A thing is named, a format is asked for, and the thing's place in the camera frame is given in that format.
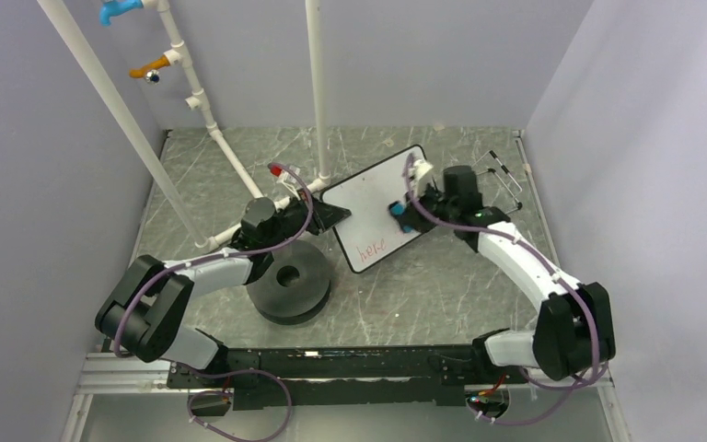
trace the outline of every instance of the orange valve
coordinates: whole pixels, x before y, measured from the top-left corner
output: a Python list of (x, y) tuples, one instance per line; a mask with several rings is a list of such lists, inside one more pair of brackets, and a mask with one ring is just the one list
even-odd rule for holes
[(167, 67), (170, 66), (171, 63), (169, 62), (169, 59), (167, 58), (166, 55), (161, 55), (161, 58), (158, 60), (155, 60), (154, 62), (148, 63), (144, 66), (142, 66), (139, 69), (132, 69), (129, 71), (129, 76), (131, 78), (146, 78), (147, 74), (150, 73), (151, 71), (156, 71), (158, 69), (161, 69), (162, 67)]

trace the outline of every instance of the white wall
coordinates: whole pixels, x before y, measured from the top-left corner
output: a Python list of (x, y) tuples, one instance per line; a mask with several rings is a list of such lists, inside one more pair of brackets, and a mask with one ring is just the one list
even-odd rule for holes
[[(87, 1), (96, 20), (100, 0)], [(328, 123), (524, 127), (591, 3), (323, 0)], [(314, 123), (305, 2), (171, 4), (220, 123)], [(168, 49), (155, 11), (110, 29), (133, 67)], [(203, 126), (182, 72), (165, 71), (158, 85), (138, 81), (162, 127)]]
[(562, 263), (610, 292), (633, 439), (707, 440), (707, 0), (596, 0), (527, 153)]
[[(117, 67), (111, 47), (97, 49)], [(144, 98), (116, 82), (160, 145)], [(0, 442), (58, 440), (149, 185), (39, 5), (0, 5)]]

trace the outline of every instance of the whiteboard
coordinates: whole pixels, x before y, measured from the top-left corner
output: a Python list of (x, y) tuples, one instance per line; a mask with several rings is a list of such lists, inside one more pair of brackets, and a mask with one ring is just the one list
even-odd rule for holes
[(322, 202), (351, 211), (333, 230), (354, 273), (367, 270), (421, 236), (416, 231), (402, 232), (388, 212), (389, 204), (405, 203), (402, 170), (410, 153), (415, 159), (425, 159), (422, 147), (412, 145), (321, 193)]

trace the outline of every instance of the blue faucet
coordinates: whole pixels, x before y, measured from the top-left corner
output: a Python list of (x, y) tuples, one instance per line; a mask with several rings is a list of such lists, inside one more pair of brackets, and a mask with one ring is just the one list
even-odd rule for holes
[(125, 14), (132, 9), (141, 8), (142, 0), (124, 0), (118, 2), (116, 0), (111, 0), (109, 2), (104, 2), (101, 6), (101, 11), (99, 11), (99, 21), (101, 26), (110, 25), (110, 17), (119, 16), (120, 14)]

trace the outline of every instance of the tile surface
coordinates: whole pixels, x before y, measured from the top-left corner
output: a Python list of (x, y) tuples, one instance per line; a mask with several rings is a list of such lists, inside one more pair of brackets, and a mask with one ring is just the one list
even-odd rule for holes
[[(511, 128), (331, 127), (329, 136), (335, 181), (411, 144), (422, 145), (438, 171), (456, 164), (484, 171), (496, 166), (485, 156), (493, 149), (524, 188), (524, 208), (511, 215), (513, 221), (549, 254)], [(312, 128), (231, 128), (224, 137), (267, 196), (284, 196), (265, 167), (270, 161), (298, 165), (307, 180), (315, 176)], [(204, 129), (171, 132), (163, 162), (203, 232), (216, 234), (238, 222), (248, 191)], [(512, 206), (495, 177), (484, 174), (480, 182), (485, 203)], [(308, 241), (334, 269), (330, 301), (313, 320), (272, 324), (255, 310), (244, 287), (233, 287), (194, 299), (184, 322), (227, 345), (255, 347), (469, 343), (492, 330), (533, 326), (536, 312), (516, 285), (450, 231), (436, 228), (361, 274), (350, 271), (331, 232)], [(162, 260), (199, 254), (160, 191), (149, 202), (138, 249)]]

